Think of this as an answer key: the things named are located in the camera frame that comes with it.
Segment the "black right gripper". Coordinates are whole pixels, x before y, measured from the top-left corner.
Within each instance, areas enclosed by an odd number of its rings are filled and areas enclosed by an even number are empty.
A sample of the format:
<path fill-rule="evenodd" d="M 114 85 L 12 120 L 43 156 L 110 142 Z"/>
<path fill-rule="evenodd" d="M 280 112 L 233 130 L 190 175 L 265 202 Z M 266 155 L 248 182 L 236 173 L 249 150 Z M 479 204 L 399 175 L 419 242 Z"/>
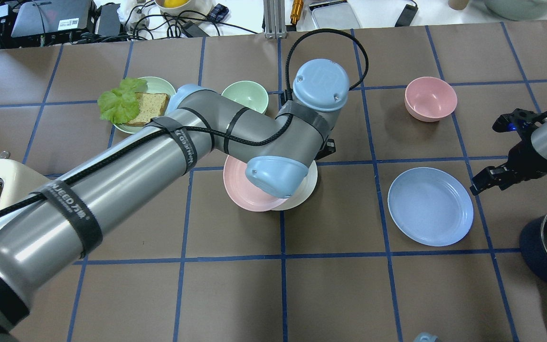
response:
<path fill-rule="evenodd" d="M 494 186 L 506 190 L 514 184 L 547 175 L 547 158 L 536 151 L 531 140 L 539 128 L 536 123 L 547 123 L 547 111 L 535 113 L 515 109 L 512 113 L 499 115 L 492 129 L 497 133 L 515 131 L 521 141 L 510 149 L 508 160 L 504 164 L 497 167 L 488 166 L 472 177 L 470 191 L 474 196 Z"/>

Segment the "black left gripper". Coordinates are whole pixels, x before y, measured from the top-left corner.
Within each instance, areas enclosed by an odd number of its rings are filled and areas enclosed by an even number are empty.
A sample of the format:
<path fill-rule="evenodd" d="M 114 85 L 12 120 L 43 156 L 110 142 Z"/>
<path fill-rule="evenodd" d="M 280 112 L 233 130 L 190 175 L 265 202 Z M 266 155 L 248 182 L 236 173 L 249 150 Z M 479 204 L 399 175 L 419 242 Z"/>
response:
<path fill-rule="evenodd" d="M 327 139 L 323 145 L 321 146 L 321 149 L 316 154 L 314 160 L 318 161 L 323 158 L 326 158 L 334 153 L 336 153 L 336 141 L 332 138 Z"/>

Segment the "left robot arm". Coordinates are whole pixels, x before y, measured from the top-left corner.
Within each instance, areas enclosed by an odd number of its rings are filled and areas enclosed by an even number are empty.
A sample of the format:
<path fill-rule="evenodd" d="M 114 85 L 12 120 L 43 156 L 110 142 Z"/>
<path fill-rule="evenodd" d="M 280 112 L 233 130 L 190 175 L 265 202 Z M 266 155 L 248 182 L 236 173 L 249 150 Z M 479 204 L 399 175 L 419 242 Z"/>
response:
<path fill-rule="evenodd" d="M 0 342 L 24 320 L 37 290 L 218 149 L 247 164 L 245 178 L 291 197 L 336 125 L 351 89 L 341 65 L 311 60 L 276 118 L 188 84 L 165 115 L 0 210 Z"/>

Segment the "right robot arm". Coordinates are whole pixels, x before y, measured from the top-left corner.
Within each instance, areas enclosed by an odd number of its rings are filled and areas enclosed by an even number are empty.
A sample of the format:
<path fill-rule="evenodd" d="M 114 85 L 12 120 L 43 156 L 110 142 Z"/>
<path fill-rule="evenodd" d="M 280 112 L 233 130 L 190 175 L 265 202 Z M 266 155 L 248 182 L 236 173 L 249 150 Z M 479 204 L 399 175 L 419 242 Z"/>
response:
<path fill-rule="evenodd" d="M 505 190 L 547 175 L 547 111 L 535 113 L 517 108 L 512 113 L 500 115 L 492 129 L 498 133 L 515 131 L 520 141 L 510 149 L 504 164 L 488 166 L 472 178 L 470 191 L 473 195 L 495 186 Z"/>

